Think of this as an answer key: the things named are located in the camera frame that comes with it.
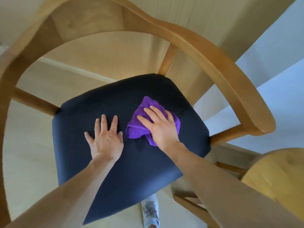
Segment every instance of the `black seat cushion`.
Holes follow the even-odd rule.
[[[177,86],[158,74],[131,77],[108,84],[63,103],[53,119],[53,140],[59,185],[82,171],[92,160],[84,132],[94,137],[96,118],[107,116],[110,126],[118,115],[118,131],[124,133],[120,159],[101,185],[84,224],[110,216],[164,188],[182,176],[181,171],[145,136],[129,139],[127,123],[144,96],[157,100],[179,117],[179,138],[193,153],[210,151],[209,131]]]

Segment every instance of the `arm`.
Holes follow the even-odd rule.
[[[95,140],[85,133],[92,154],[89,165],[72,179],[44,196],[7,228],[81,227],[96,193],[123,150],[123,134],[117,134],[117,116],[107,130],[106,116],[95,122]]]
[[[151,106],[145,109],[154,123],[138,116],[152,133],[158,147],[182,171],[198,198],[223,228],[304,227],[277,202],[243,184],[229,173],[190,152],[178,139],[170,112],[168,120]]]

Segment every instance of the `hand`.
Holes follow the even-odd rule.
[[[169,111],[166,110],[168,120],[165,118],[164,114],[154,106],[150,106],[150,109],[144,108],[144,111],[154,123],[140,115],[137,116],[137,118],[148,130],[150,130],[154,142],[163,152],[166,152],[166,150],[175,143],[179,143],[175,122]]]
[[[117,161],[123,151],[123,133],[117,134],[118,117],[114,116],[111,128],[108,131],[107,118],[103,114],[101,122],[97,118],[95,121],[95,140],[85,132],[85,138],[91,148],[92,158],[102,157]]]

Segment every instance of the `white sneaker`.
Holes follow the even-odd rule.
[[[141,202],[143,208],[143,223],[144,228],[148,228],[150,225],[155,225],[159,228],[158,218],[158,200],[156,194]]]

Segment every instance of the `purple microfiber cloth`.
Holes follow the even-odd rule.
[[[128,138],[131,139],[136,139],[136,138],[140,138],[143,135],[146,135],[147,140],[149,141],[149,144],[152,146],[157,146],[152,138],[151,132],[150,130],[148,130],[138,119],[137,116],[143,116],[144,118],[148,119],[150,122],[153,123],[153,121],[150,119],[150,117],[146,114],[146,112],[143,110],[144,108],[150,108],[150,106],[155,106],[156,108],[158,108],[165,116],[166,119],[168,119],[167,114],[165,112],[165,108],[163,106],[161,106],[157,101],[149,98],[148,96],[145,96],[143,98],[142,103],[139,105],[139,107],[137,108],[137,110],[135,110],[131,121],[129,121],[129,123],[127,124],[127,128],[126,128],[126,135]],[[179,118],[173,114],[171,112],[174,122],[175,122],[175,126],[176,126],[176,130],[177,130],[177,134],[179,134],[179,129],[180,129],[180,120]]]

